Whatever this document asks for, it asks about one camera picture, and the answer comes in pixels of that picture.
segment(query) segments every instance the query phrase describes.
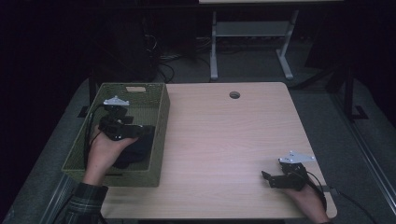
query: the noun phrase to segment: basket handle hole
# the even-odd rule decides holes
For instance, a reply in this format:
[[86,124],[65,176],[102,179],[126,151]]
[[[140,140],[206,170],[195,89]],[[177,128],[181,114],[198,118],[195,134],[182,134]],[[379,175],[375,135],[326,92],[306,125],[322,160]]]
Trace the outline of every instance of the basket handle hole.
[[146,92],[145,87],[126,87],[128,92]]

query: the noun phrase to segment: table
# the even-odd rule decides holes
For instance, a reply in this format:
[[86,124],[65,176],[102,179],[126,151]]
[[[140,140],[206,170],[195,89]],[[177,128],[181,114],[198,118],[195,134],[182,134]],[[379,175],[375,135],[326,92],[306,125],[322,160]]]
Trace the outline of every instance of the table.
[[[109,188],[106,218],[302,217],[261,170],[282,175],[277,159],[313,155],[283,83],[168,84],[171,107],[158,188]],[[238,92],[233,99],[230,92]],[[316,161],[304,164],[325,185]],[[328,215],[335,217],[326,193]]]
[[[301,3],[301,2],[329,2],[329,0],[200,0],[200,4],[231,4],[231,3]],[[283,36],[284,43],[276,50],[276,56],[282,67],[286,79],[293,79],[286,59],[286,51],[293,34],[299,10],[291,13],[288,21],[217,21],[216,11],[212,21],[212,46],[210,52],[210,78],[217,80],[218,64],[216,56],[216,37],[218,36]]]

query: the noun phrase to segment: green basket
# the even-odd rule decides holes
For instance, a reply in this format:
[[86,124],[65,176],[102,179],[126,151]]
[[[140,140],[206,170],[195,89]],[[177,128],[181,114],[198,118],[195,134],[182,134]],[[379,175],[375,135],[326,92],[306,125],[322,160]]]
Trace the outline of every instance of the green basket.
[[[169,114],[169,95],[165,84],[147,83],[103,83],[89,113],[104,100],[118,96],[129,101],[127,116],[134,116],[134,124],[154,125],[155,134],[152,148],[147,157],[140,162],[131,163],[126,169],[111,167],[105,177],[104,185],[110,187],[158,187],[163,164],[163,145]],[[94,115],[92,126],[99,123],[107,112],[99,108]],[[75,179],[82,180],[84,169],[84,141],[88,119],[85,119],[62,171]]]

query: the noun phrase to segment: hole in table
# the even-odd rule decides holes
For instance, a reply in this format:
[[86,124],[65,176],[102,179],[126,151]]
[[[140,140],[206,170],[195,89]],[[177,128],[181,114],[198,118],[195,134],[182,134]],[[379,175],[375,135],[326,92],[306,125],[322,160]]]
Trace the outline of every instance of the hole in table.
[[230,97],[233,99],[238,99],[239,97],[241,97],[241,94],[237,91],[232,91],[230,92]]

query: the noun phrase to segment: white metal frame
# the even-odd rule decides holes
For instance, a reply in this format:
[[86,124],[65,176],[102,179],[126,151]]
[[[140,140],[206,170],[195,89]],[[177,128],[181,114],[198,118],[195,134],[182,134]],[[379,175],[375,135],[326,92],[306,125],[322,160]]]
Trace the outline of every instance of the white metal frame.
[[212,21],[212,50],[210,52],[210,78],[219,78],[216,57],[217,36],[284,36],[285,42],[281,49],[276,50],[276,56],[282,66],[286,79],[293,79],[286,51],[288,50],[294,25],[297,21],[299,10],[294,10],[289,21],[217,21],[216,11],[213,12]]

